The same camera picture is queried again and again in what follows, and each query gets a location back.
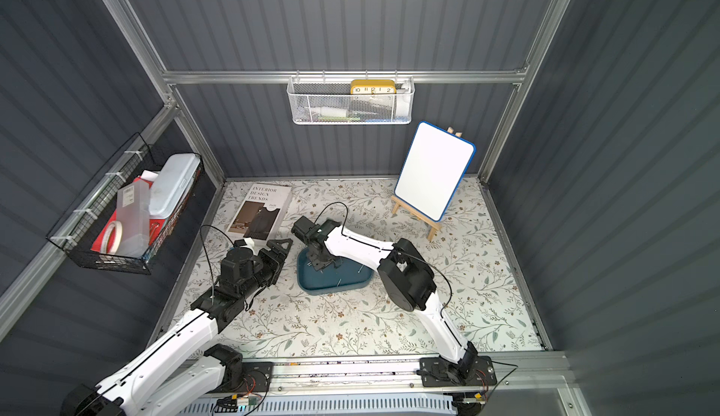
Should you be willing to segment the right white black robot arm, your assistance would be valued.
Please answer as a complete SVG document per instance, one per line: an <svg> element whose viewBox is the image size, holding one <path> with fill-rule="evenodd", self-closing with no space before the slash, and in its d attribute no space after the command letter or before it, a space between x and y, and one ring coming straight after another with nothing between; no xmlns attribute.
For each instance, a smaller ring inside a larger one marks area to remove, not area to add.
<svg viewBox="0 0 720 416"><path fill-rule="evenodd" d="M390 300L402 310L416 313L430 334L439 356L447 363L448 380L457 384L468 380L477 349L450 320L433 269L410 241L383 242L348 230L332 219L318 224L305 216L294 222L292 234L305 244L307 258L320 270L342 258L377 272Z"/></svg>

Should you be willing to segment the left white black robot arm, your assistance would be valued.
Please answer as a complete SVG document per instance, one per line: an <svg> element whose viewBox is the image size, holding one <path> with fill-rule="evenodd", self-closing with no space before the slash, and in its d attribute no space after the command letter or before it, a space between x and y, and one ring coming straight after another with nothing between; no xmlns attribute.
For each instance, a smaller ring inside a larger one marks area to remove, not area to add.
<svg viewBox="0 0 720 416"><path fill-rule="evenodd" d="M175 326L111 376L69 392L61 414L174 415L205 393L249 390L257 380L242 354L214 340L277 283L292 245L290 239L262 248L234 242L217 281Z"/></svg>

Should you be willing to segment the teal plastic storage tray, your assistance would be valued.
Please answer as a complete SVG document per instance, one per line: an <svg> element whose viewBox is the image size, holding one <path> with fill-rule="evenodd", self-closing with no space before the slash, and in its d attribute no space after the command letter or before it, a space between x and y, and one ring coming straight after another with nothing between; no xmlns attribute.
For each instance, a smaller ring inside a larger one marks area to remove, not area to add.
<svg viewBox="0 0 720 416"><path fill-rule="evenodd" d="M297 283L309 295L359 290L373 278L374 271L348 258L336 260L331 266L316 271L308 258L309 249L300 251L296 260Z"/></svg>

